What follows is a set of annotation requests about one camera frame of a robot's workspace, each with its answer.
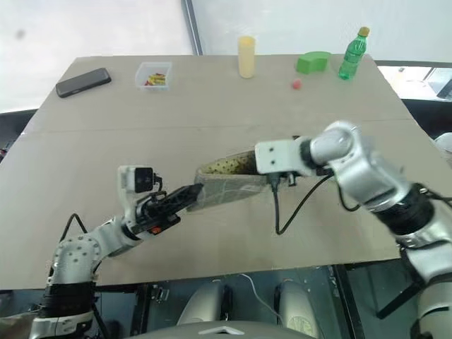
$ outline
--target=soda bottle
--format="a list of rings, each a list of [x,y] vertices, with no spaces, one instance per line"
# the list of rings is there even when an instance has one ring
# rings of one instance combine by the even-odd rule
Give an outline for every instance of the soda bottle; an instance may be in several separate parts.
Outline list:
[[[348,80],[352,79],[356,70],[358,69],[359,62],[362,56],[366,52],[367,35],[369,35],[370,29],[368,27],[361,27],[358,32],[358,36],[347,47],[347,51],[344,56],[344,61],[339,69],[339,77]]]

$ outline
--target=clear plastic box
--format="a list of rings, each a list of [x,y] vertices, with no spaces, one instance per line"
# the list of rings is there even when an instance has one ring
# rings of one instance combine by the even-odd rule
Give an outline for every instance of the clear plastic box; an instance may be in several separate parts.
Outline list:
[[[141,90],[168,90],[171,81],[171,62],[143,62],[135,74],[135,85]],[[165,75],[164,85],[145,86],[149,76],[160,73]]]

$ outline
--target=smartphone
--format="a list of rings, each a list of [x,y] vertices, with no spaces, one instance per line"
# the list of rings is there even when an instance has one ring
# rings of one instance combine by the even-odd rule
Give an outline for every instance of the smartphone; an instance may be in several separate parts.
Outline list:
[[[94,71],[76,76],[57,83],[56,93],[59,97],[68,97],[83,90],[89,90],[95,86],[103,85],[112,81],[106,69],[95,69]]]

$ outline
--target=red ball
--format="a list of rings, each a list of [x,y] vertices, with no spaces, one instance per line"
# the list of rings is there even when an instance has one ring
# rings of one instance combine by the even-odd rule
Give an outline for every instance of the red ball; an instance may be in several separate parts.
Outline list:
[[[299,90],[302,87],[302,80],[301,79],[295,79],[292,83],[292,88],[294,90]]]

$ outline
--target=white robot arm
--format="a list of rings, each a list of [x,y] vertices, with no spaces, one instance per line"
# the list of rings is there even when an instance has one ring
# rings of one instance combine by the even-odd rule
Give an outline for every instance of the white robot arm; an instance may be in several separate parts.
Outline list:
[[[93,321],[95,271],[102,259],[121,254],[177,224],[176,212],[196,201],[201,184],[170,195],[150,167],[118,170],[118,193],[125,210],[93,231],[60,241],[30,339],[82,338]]]
[[[342,190],[391,231],[402,256],[423,279],[415,338],[446,339],[452,333],[451,205],[413,184],[386,162],[359,129],[344,121],[310,139],[267,141],[255,147],[261,174],[315,175],[333,170]]]
[[[389,228],[400,244],[401,254],[425,282],[414,338],[450,338],[452,217],[447,202],[432,202],[439,195],[407,181],[374,151],[356,126],[347,122],[331,124],[313,139],[259,143],[255,153],[261,174],[297,172],[312,176],[318,169],[332,170],[342,190]],[[139,192],[150,191],[158,179],[149,168],[121,167],[119,193],[124,217],[115,217],[92,232],[60,242],[30,339],[81,337],[93,319],[95,270],[101,260],[178,223],[175,213],[192,204],[202,189],[202,185],[195,184],[165,196],[160,192],[160,182],[154,194],[137,197]],[[281,332],[279,338],[291,338],[290,333],[286,334]]]

